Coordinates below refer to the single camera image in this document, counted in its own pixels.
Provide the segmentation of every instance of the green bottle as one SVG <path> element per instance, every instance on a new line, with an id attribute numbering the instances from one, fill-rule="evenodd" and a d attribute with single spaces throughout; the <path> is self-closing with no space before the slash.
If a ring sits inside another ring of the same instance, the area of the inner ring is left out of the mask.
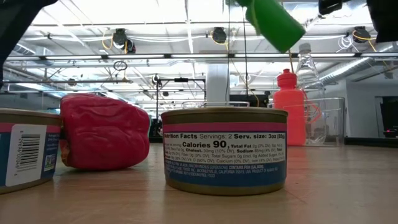
<path id="1" fill-rule="evenodd" d="M 285 53 L 305 34 L 305 29 L 275 0 L 236 0 L 246 6 L 246 19 L 279 52 Z"/>

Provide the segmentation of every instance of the food can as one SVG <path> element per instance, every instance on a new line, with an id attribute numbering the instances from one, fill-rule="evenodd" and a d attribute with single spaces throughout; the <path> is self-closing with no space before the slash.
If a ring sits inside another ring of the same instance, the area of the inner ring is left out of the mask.
<path id="1" fill-rule="evenodd" d="M 195 108 L 162 114 L 165 178 L 176 189 L 255 195 L 284 186 L 287 112 Z"/>
<path id="2" fill-rule="evenodd" d="M 0 194 L 52 179 L 61 117 L 0 108 Z"/>

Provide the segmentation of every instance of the plastic water bottle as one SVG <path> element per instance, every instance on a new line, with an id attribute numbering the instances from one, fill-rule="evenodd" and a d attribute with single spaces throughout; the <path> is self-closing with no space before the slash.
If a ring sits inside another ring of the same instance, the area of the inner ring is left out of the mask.
<path id="1" fill-rule="evenodd" d="M 325 88 L 311 57 L 311 45 L 308 43 L 300 45 L 296 74 L 297 88 L 305 97 L 306 145 L 322 145 L 326 138 Z"/>
<path id="2" fill-rule="evenodd" d="M 311 57 L 311 45 L 305 43 L 300 45 L 300 59 L 296 69 L 297 88 L 305 90 L 311 88 L 316 90 L 311 92 L 312 98 L 324 98 L 325 89 L 320 81 L 318 70 Z"/>
<path id="3" fill-rule="evenodd" d="M 274 108 L 286 110 L 287 144 L 303 146 L 305 144 L 304 93 L 296 89 L 297 76 L 285 69 L 278 77 L 279 91 L 274 93 Z"/>

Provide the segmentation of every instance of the metal rim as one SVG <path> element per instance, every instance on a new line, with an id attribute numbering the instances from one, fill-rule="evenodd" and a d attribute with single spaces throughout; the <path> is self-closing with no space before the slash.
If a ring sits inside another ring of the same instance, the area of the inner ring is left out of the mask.
<path id="1" fill-rule="evenodd" d="M 43 117 L 43 118 L 55 118 L 55 119 L 61 118 L 57 114 L 49 114 L 49 113 L 42 113 L 42 112 L 38 112 L 38 111 L 9 109 L 9 108 L 0 108 L 0 114 L 16 114 L 16 115 L 36 116 L 36 117 Z"/>
<path id="2" fill-rule="evenodd" d="M 214 108 L 194 108 L 194 109 L 182 109 L 173 110 L 162 113 L 162 117 L 176 116 L 183 114 L 206 114 L 206 113 L 262 113 L 262 114 L 274 114 L 287 116 L 287 111 L 276 110 L 270 108 L 225 108 L 225 107 L 214 107 Z"/>

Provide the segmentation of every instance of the bottle cap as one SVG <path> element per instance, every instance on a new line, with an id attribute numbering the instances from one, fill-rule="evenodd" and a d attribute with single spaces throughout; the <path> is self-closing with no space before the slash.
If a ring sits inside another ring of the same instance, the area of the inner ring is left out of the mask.
<path id="1" fill-rule="evenodd" d="M 287 68 L 284 72 L 278 75 L 278 86 L 279 87 L 292 87 L 295 88 L 297 85 L 297 76 L 294 73 L 291 73 Z"/>
<path id="2" fill-rule="evenodd" d="M 311 44 L 310 43 L 300 44 L 300 46 L 298 48 L 300 49 L 300 52 L 303 52 L 303 51 L 311 52 Z"/>

